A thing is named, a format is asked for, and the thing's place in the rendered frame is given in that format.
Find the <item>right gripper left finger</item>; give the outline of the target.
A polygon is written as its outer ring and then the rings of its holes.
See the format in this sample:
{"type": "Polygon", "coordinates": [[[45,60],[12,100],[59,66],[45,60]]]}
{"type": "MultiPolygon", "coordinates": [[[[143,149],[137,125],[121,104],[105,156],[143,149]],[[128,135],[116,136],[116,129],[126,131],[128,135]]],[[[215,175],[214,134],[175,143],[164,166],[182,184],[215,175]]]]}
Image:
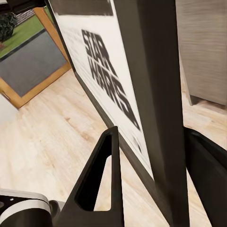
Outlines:
{"type": "Polygon", "coordinates": [[[53,227],[124,227],[118,126],[101,134],[53,227]],[[106,159],[110,155],[111,209],[94,211],[106,159]]]}

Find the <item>poster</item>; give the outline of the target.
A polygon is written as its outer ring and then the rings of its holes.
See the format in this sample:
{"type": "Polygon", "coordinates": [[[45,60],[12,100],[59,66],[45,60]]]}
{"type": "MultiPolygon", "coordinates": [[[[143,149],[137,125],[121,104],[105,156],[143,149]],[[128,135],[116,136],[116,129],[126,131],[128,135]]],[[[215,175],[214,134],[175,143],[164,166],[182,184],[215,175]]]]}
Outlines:
{"type": "Polygon", "coordinates": [[[76,79],[170,227],[190,227],[175,0],[44,0],[76,79]]]}

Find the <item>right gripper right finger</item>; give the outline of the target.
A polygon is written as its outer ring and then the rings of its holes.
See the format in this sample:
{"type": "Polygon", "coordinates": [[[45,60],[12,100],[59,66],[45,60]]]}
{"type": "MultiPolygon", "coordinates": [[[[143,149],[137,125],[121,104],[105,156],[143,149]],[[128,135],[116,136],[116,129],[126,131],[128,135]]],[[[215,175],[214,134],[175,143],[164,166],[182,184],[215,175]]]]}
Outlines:
{"type": "Polygon", "coordinates": [[[211,227],[227,227],[227,150],[184,128],[186,168],[211,227]]]}

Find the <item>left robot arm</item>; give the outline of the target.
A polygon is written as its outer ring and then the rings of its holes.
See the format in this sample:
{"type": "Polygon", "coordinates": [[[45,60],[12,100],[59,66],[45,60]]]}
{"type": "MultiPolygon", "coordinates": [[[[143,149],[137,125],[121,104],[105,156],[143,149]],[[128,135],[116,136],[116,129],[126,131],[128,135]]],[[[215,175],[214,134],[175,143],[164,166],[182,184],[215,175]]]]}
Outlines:
{"type": "Polygon", "coordinates": [[[44,7],[44,0],[0,0],[0,15],[13,12],[21,14],[36,7],[44,7]]]}

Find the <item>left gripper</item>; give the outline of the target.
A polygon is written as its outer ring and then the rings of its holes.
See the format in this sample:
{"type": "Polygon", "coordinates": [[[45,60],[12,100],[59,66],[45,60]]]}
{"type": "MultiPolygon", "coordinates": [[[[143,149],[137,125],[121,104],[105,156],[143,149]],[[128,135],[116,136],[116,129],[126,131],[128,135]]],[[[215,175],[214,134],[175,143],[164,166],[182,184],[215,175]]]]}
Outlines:
{"type": "Polygon", "coordinates": [[[44,7],[44,0],[6,0],[15,15],[21,14],[36,7],[44,7]]]}

